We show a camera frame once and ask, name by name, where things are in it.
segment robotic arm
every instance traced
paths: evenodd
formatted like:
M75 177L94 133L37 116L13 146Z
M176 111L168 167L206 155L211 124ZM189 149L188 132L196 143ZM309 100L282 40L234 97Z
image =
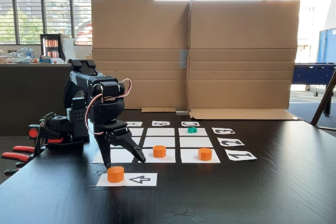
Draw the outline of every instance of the robotic arm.
M74 96L82 92L105 167L107 169L111 167L110 144L124 147L138 160L145 162L144 154L133 141L127 123L117 120L125 106L122 97L125 92L123 83L96 71L93 60L74 59L71 63L72 71L65 87L64 107L70 108Z
M71 64L72 71L64 93L67 116L50 112L41 119L40 124L29 126L29 137L34 140L35 147L16 146L13 150L31 155L6 152L2 158L20 161L16 165L22 167L45 150L46 146L48 148L82 146L83 142L90 140L89 130L97 140L107 169L111 167L111 144L124 147L138 160L145 162L143 152L133 141L127 123L117 120L118 115L124 110L123 97L130 91L131 83L125 93L123 80L118 82L116 78L104 76L96 71L93 60L74 59ZM94 132L89 129L88 116L93 123ZM5 174L11 176L17 171L17 169L6 170Z

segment window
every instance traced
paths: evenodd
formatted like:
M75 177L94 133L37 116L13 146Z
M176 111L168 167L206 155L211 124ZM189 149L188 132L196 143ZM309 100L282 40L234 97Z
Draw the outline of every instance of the window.
M0 45L40 44L43 33L92 45L91 0L0 0Z

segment table surface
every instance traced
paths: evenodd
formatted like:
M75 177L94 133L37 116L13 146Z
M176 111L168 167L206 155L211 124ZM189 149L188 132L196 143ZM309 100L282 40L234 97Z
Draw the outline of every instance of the table surface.
M137 110L119 119L142 121L145 129L152 120L170 121L176 133L181 121L190 121ZM46 150L0 186L1 222L160 224L168 223L164 214L185 207L207 224L336 223L336 138L303 121L200 125L220 164L182 164L179 151L174 164L122 164L128 173L158 173L156 187L95 187L106 169L89 164L98 150L93 138L82 151ZM245 146L230 149L257 160L230 161L211 127L233 129Z

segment white paper square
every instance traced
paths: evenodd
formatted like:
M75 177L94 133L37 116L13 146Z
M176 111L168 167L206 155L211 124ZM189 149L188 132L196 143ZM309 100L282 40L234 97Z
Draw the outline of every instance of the white paper square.
M206 134L205 128L197 128L196 133L189 133L188 128L178 128L178 134L180 136L208 136Z
M139 136L132 136L132 139L134 140L134 142L137 145L139 145L141 137L139 137ZM121 145L117 145L117 146L111 145L111 148L122 148L122 146Z
M235 134L232 129L227 128L212 128L215 134L226 135L226 134Z
M156 186L156 180L157 173L125 173L122 182L111 183L103 173L96 186Z
M146 163L176 163L175 149L166 149L165 157L154 157L153 149L143 149L143 154L146 157Z
M134 159L132 153L125 149L111 149L111 163L131 163ZM100 151L96 154L91 162L92 164L102 164L103 157Z
M212 159L210 161L199 160L198 149L181 149L181 160L182 163L220 163L214 149L212 149Z
M182 136L180 137L180 147L213 147L210 138L207 136Z
M174 136L174 128L148 128L147 136Z
M142 136L143 128L129 128L132 132L132 136Z
M257 159L251 152L225 150L228 158L233 161Z
M153 121L152 126L168 126L170 122L167 121Z
M127 127L141 127L142 122L127 122Z
M163 145L166 147L175 147L174 136L147 136L143 147L154 147L156 145Z
M241 146L244 145L239 139L232 138L217 138L221 146L232 147L232 146Z
M183 127L197 127L200 123L198 122L181 122Z

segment floor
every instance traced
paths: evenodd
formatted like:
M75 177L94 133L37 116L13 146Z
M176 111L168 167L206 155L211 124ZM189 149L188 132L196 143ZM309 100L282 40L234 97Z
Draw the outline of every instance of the floor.
M310 122L324 93L322 89L319 89L319 95L314 97L313 91L314 90L292 91L290 93L290 105L288 112L307 122ZM327 117L322 115L318 125L336 128L336 95L332 98L330 116ZM336 137L336 132L327 132ZM12 152L13 147L17 145L33 146L33 142L29 140L28 136L0 136L0 154L4 152ZM7 179L7 177L3 174L3 171L6 169L16 169L15 163L15 161L0 159L0 184Z

